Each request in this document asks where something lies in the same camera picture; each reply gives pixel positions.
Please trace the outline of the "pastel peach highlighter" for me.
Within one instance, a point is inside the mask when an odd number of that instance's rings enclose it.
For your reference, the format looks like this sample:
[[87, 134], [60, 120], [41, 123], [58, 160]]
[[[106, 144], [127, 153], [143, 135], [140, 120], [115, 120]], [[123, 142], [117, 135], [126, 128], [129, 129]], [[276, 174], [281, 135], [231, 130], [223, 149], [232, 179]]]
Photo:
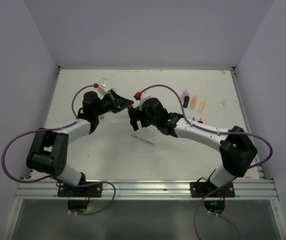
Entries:
[[190, 106], [189, 106], [189, 110], [190, 111], [194, 111], [195, 108], [196, 108], [196, 103], [197, 103], [197, 97], [194, 95], [191, 99], [191, 102], [190, 102]]

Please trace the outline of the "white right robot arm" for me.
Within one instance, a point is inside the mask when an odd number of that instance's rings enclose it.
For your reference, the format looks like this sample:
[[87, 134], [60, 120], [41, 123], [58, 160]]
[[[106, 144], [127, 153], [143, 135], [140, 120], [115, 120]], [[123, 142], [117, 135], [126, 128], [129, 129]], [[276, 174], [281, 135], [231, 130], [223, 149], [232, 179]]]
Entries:
[[187, 122], [182, 114], [168, 112], [155, 97], [137, 107], [129, 106], [128, 115], [134, 131], [139, 129], [140, 122], [143, 128], [154, 126], [166, 136], [192, 140], [218, 151], [222, 164], [199, 188], [210, 196], [218, 196], [232, 178], [242, 178], [258, 153], [241, 127], [220, 129], [193, 120]]

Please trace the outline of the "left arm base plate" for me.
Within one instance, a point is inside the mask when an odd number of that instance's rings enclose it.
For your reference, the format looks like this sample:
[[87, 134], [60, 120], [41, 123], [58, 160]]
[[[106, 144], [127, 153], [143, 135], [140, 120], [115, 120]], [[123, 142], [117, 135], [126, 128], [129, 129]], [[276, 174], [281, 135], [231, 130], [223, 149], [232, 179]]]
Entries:
[[58, 187], [58, 197], [81, 198], [81, 200], [67, 201], [67, 207], [69, 211], [84, 213], [86, 210], [89, 210], [91, 208], [90, 198], [100, 198], [102, 196], [103, 184], [101, 182], [95, 183], [94, 181], [87, 182], [84, 176], [81, 177], [80, 184], [91, 184], [91, 186], [72, 187], [62, 182], [57, 182], [55, 185]]

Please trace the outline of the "pastel yellow highlighter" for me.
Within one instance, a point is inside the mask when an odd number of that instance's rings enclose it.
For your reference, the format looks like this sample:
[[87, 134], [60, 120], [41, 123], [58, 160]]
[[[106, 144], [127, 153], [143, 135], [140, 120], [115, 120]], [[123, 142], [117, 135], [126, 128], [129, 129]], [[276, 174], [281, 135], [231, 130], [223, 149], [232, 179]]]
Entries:
[[206, 99], [204, 98], [201, 102], [200, 102], [200, 104], [199, 104], [199, 107], [198, 107], [198, 112], [199, 113], [201, 113], [202, 111], [203, 111], [203, 109], [204, 109], [204, 107], [205, 107], [205, 104], [206, 104]]

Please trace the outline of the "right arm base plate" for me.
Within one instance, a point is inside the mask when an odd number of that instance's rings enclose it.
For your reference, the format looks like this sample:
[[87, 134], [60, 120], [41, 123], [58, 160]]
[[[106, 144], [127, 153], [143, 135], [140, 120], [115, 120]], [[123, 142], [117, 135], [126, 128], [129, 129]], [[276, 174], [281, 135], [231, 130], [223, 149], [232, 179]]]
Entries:
[[217, 187], [210, 183], [209, 180], [205, 180], [204, 177], [190, 182], [189, 189], [192, 198], [203, 198], [210, 192], [215, 191], [212, 195], [204, 199], [202, 205], [207, 211], [218, 215], [225, 210], [226, 199], [236, 196], [233, 183], [217, 190]]

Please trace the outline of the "orange cap black highlighter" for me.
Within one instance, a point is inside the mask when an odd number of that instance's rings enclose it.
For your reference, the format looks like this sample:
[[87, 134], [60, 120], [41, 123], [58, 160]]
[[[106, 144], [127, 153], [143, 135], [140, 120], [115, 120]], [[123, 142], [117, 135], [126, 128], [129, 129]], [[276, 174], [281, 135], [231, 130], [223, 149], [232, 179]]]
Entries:
[[202, 118], [200, 118], [197, 122], [200, 123], [200, 124], [204, 123]]

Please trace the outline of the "green cap black highlighter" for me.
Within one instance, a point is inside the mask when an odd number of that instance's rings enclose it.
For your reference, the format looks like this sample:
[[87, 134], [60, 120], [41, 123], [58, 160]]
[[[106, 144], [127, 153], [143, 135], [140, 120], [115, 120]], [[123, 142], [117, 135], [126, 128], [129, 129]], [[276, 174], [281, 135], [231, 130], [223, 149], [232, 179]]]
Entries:
[[189, 94], [187, 93], [183, 99], [183, 107], [186, 109], [188, 107], [188, 104], [189, 104], [189, 101], [190, 101], [190, 96]]

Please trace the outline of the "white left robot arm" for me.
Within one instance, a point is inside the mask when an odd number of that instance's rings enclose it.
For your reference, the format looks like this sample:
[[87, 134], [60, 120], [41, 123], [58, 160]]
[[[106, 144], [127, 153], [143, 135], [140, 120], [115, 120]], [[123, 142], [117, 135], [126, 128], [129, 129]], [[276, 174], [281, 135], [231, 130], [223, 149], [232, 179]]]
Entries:
[[35, 133], [26, 166], [69, 185], [75, 196], [84, 195], [87, 190], [84, 173], [67, 164], [69, 144], [92, 134], [103, 114], [109, 111], [117, 114], [133, 104], [132, 100], [119, 96], [112, 89], [103, 98], [94, 91], [86, 92], [74, 123], [59, 130], [44, 128]]

